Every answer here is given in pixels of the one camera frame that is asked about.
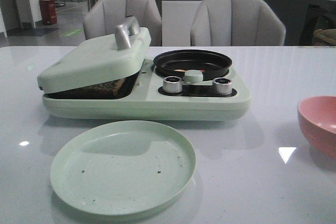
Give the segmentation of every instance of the doormat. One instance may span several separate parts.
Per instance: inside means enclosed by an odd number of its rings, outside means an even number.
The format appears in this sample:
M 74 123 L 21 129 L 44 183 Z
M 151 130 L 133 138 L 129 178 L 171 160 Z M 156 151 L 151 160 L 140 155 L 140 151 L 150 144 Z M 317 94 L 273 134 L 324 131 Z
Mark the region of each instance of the doormat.
M 43 36 L 58 28 L 16 28 L 7 31 L 7 36 Z
M 83 31 L 83 29 L 71 29 L 70 31 L 67 31 L 66 33 L 62 34 L 62 37 L 65 36 L 75 36 L 79 33 L 81 33 Z

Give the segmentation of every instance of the frying pan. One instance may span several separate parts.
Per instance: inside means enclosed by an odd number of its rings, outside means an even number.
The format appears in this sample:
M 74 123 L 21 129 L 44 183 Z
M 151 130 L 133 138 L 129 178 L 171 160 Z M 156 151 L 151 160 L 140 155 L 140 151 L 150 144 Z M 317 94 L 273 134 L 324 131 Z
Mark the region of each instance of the frying pan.
M 203 80 L 208 81 L 228 73 L 232 60 L 224 54 L 198 49 L 168 51 L 154 58 L 158 73 L 164 76 L 183 77 L 184 71 L 200 70 Z

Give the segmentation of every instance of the white cabinet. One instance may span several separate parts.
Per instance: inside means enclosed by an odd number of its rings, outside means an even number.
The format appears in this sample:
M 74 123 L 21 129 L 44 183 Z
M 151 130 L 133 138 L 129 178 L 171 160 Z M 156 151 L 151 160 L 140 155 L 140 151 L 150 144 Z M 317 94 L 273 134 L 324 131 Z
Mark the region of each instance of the white cabinet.
M 162 45 L 190 46 L 190 29 L 202 0 L 162 0 Z

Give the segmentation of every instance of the glossy table surface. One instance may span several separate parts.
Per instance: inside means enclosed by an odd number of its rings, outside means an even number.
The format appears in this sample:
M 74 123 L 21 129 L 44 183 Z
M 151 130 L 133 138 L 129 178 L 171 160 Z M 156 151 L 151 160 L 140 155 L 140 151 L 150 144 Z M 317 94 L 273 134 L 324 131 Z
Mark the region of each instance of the glossy table surface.
M 111 122 L 57 118 L 43 107 L 36 77 L 72 49 L 0 48 L 0 223 L 110 223 L 67 206 L 49 180 L 67 142 Z M 153 47 L 147 57 L 174 49 Z M 306 141 L 297 104 L 336 95 L 336 48 L 203 49 L 232 58 L 251 107 L 236 121 L 161 121 L 191 141 L 196 172 L 176 202 L 129 223 L 335 224 L 336 160 Z

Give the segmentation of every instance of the mint green plate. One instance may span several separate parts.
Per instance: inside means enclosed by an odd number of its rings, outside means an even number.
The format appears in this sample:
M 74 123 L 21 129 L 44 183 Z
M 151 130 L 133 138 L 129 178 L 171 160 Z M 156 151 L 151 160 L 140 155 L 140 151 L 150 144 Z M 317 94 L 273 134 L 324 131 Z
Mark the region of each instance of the mint green plate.
M 129 220 L 171 204 L 195 166 L 195 151 L 177 130 L 149 121 L 121 121 L 67 143 L 52 163 L 50 181 L 74 208 Z

